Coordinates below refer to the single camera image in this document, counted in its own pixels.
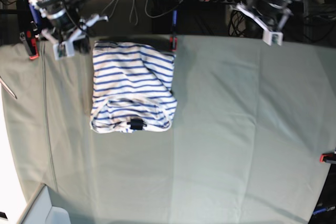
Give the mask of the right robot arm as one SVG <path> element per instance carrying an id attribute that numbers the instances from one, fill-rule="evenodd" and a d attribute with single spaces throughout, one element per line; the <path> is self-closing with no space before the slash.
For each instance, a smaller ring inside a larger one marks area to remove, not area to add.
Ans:
<path id="1" fill-rule="evenodd" d="M 37 38 L 49 41 L 56 59 L 72 57 L 76 52 L 88 53 L 88 29 L 108 16 L 92 14 L 88 18 L 80 10 L 89 0 L 28 0 L 37 25 Z"/>

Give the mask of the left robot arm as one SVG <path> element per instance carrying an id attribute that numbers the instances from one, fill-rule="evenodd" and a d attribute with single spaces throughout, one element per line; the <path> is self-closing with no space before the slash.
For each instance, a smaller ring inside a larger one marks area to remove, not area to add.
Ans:
<path id="1" fill-rule="evenodd" d="M 250 0 L 235 5 L 233 10 L 252 19 L 263 30 L 281 32 L 292 15 L 290 4 L 302 0 Z"/>

